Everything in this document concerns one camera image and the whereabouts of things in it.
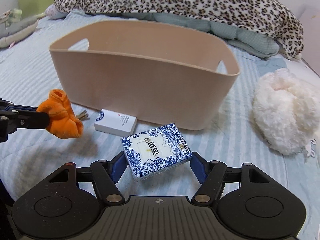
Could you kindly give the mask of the leopard print blanket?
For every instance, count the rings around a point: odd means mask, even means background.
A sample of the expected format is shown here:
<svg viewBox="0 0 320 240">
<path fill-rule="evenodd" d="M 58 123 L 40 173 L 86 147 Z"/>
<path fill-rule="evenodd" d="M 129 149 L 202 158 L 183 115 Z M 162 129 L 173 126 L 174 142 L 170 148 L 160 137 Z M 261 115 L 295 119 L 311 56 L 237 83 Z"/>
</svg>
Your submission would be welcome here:
<svg viewBox="0 0 320 240">
<path fill-rule="evenodd" d="M 61 13 L 169 13 L 224 23 L 276 40 L 287 58 L 304 49 L 303 26 L 278 0 L 54 0 Z"/>
</svg>

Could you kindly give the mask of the white fluffy plush toy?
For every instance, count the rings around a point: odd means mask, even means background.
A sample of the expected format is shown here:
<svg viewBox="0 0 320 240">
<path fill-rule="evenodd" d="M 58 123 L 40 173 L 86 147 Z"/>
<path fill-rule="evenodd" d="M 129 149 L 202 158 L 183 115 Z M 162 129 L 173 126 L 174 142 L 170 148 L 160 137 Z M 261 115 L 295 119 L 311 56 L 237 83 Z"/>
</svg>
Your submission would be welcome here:
<svg viewBox="0 0 320 240">
<path fill-rule="evenodd" d="M 300 152 L 319 129 L 317 88 L 287 68 L 259 79 L 252 111 L 268 146 L 284 155 Z"/>
</svg>

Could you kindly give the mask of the brown hair clip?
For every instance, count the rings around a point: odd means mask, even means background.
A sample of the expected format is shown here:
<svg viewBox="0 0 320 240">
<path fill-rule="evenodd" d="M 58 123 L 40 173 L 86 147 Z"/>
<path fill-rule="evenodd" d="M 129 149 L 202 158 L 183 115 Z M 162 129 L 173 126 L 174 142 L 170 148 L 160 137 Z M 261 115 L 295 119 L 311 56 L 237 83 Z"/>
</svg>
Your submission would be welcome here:
<svg viewBox="0 0 320 240">
<path fill-rule="evenodd" d="M 84 121 L 89 119 L 89 114 L 87 113 L 86 110 L 84 110 L 81 113 L 77 114 L 75 117 L 80 121 Z"/>
</svg>

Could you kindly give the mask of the orange plush sock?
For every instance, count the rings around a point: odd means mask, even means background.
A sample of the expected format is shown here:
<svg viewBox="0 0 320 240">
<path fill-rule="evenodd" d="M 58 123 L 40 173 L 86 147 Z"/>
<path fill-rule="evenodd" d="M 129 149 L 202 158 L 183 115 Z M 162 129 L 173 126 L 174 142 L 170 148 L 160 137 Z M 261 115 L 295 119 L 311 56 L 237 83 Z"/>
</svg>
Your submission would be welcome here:
<svg viewBox="0 0 320 240">
<path fill-rule="evenodd" d="M 52 89 L 48 99 L 42 102 L 37 112 L 49 115 L 49 125 L 46 130 L 60 139 L 79 138 L 84 131 L 84 125 L 73 110 L 67 94 L 61 89 Z"/>
</svg>

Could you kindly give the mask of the grey plush toy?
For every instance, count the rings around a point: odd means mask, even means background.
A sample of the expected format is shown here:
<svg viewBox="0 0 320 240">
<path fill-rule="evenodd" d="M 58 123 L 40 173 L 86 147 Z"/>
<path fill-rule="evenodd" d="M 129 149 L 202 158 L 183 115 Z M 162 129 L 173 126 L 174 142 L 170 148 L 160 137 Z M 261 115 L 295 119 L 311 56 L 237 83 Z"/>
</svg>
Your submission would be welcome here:
<svg viewBox="0 0 320 240">
<path fill-rule="evenodd" d="M 22 19 L 22 10 L 11 9 L 1 14 L 1 49 L 22 41 L 37 28 L 39 19 L 35 16 Z"/>
</svg>

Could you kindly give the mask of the white card box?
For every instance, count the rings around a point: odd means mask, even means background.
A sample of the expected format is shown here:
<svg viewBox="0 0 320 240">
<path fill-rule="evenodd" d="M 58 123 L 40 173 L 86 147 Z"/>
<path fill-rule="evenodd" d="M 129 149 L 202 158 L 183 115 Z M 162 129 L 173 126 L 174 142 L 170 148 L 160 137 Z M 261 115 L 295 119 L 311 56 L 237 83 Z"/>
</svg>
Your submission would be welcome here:
<svg viewBox="0 0 320 240">
<path fill-rule="evenodd" d="M 99 132 L 127 137 L 133 133 L 136 123 L 135 116 L 102 109 L 95 120 L 94 127 Z"/>
</svg>

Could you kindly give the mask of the beige plastic storage bin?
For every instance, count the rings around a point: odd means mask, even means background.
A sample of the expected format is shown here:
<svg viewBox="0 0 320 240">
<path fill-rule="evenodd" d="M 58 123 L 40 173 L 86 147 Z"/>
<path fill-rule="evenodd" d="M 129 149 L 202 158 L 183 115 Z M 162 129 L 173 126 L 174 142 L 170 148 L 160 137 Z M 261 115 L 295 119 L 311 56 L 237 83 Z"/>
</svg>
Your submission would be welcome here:
<svg viewBox="0 0 320 240">
<path fill-rule="evenodd" d="M 240 74 L 220 38 L 151 21 L 103 21 L 50 45 L 71 102 L 154 124 L 206 128 Z"/>
</svg>

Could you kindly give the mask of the teal quilted comforter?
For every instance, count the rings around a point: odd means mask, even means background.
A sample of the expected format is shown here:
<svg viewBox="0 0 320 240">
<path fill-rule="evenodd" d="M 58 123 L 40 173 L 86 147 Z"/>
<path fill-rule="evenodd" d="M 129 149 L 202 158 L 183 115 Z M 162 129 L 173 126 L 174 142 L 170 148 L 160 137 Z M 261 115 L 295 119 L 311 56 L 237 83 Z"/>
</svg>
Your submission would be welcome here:
<svg viewBox="0 0 320 240">
<path fill-rule="evenodd" d="M 274 56 L 280 50 L 279 44 L 267 35 L 241 29 L 225 23 L 197 20 L 190 17 L 167 13 L 122 13 L 121 16 L 145 21 L 174 24 L 211 33 L 219 38 L 223 38 L 230 45 L 240 48 L 259 58 Z"/>
</svg>

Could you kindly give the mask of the blue white tissue pack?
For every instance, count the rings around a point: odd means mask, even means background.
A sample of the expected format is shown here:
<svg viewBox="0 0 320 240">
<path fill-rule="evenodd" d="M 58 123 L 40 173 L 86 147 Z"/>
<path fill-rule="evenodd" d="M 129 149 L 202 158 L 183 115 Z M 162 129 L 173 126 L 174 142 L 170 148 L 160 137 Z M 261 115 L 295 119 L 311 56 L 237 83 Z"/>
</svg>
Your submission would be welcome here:
<svg viewBox="0 0 320 240">
<path fill-rule="evenodd" d="M 121 138 L 134 180 L 149 178 L 192 158 L 192 152 L 175 124 Z"/>
</svg>

